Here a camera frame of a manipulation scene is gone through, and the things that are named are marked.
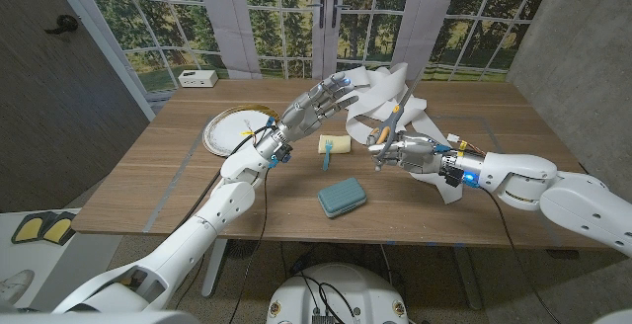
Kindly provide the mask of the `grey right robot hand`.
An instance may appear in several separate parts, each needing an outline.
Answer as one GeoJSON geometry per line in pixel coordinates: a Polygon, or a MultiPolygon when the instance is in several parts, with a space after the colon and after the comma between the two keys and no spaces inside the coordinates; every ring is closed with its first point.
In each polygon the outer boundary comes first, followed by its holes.
{"type": "Polygon", "coordinates": [[[441,144],[430,136],[416,131],[391,132],[388,128],[376,128],[367,137],[366,144],[375,170],[383,166],[399,166],[413,174],[438,173],[444,152],[450,146],[441,144]]]}

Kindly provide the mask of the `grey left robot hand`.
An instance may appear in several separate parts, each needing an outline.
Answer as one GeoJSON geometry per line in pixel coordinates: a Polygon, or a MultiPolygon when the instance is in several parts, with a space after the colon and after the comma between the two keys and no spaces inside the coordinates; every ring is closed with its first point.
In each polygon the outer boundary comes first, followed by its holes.
{"type": "Polygon", "coordinates": [[[353,95],[341,100],[354,87],[344,72],[337,72],[319,82],[290,103],[277,124],[284,142],[306,137],[318,129],[323,120],[358,101],[353,95]]]}

